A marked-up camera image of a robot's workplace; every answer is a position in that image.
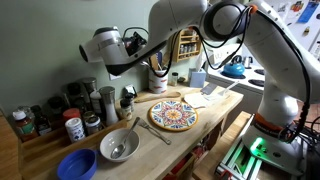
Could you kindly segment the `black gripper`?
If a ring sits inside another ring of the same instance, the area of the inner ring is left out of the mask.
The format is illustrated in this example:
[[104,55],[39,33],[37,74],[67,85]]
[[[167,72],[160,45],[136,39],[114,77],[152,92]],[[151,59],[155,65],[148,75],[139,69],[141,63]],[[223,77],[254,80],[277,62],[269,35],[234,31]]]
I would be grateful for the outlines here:
[[147,40],[140,36],[137,32],[134,32],[131,37],[124,38],[125,49],[129,56],[139,51],[144,45],[147,44]]

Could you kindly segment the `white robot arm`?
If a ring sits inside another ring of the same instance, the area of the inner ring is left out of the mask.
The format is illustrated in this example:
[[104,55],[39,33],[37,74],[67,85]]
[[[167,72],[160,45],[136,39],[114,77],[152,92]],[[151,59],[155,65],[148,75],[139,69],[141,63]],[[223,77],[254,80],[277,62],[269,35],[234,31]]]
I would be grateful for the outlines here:
[[100,28],[79,46],[87,62],[102,61],[120,75],[162,49],[174,33],[195,27],[206,40],[237,35],[265,70],[262,101],[242,136],[251,154],[292,175],[305,173],[305,148],[298,138],[308,109],[320,102],[320,63],[296,40],[264,0],[242,5],[234,0],[158,0],[151,8],[148,41],[130,53],[115,27]]

